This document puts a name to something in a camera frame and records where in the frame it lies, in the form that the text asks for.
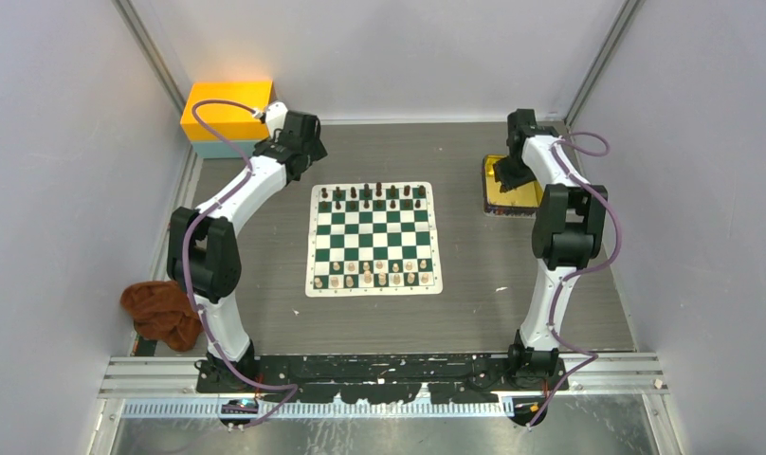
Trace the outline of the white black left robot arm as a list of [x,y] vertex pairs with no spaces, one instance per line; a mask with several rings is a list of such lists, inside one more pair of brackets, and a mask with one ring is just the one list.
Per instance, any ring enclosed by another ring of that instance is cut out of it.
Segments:
[[242,274],[238,234],[271,196],[327,155],[317,116],[266,110],[261,120],[268,136],[252,154],[217,135],[243,159],[243,169],[198,207],[177,208],[170,221],[167,274],[186,292],[201,320],[209,364],[235,391],[258,384],[254,345],[237,310]]

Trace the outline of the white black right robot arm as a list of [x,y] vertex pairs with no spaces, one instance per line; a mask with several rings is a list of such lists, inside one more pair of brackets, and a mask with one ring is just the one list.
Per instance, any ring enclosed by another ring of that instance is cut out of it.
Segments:
[[531,247],[538,276],[528,314],[508,350],[506,376],[519,389],[548,384],[557,376],[563,320],[577,272],[588,267],[601,248],[608,193],[592,185],[563,151],[563,138],[540,126],[532,109],[507,117],[508,154],[492,166],[498,193],[531,195],[534,205],[514,207],[487,200],[492,214],[533,214]]

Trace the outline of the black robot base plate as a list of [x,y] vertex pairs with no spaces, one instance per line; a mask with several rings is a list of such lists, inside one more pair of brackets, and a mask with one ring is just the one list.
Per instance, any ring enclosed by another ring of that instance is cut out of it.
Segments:
[[263,355],[249,366],[250,386],[208,355],[194,363],[200,393],[249,393],[278,403],[295,385],[292,402],[407,404],[420,390],[434,405],[495,403],[502,392],[544,394],[568,387],[558,362],[553,372],[535,371],[504,354]]

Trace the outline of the gold tin box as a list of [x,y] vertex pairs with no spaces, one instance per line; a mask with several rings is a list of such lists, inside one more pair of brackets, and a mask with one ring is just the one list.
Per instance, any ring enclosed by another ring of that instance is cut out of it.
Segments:
[[495,217],[536,216],[543,189],[534,181],[512,191],[501,192],[501,183],[495,178],[494,164],[503,155],[486,155],[482,162],[483,211]]

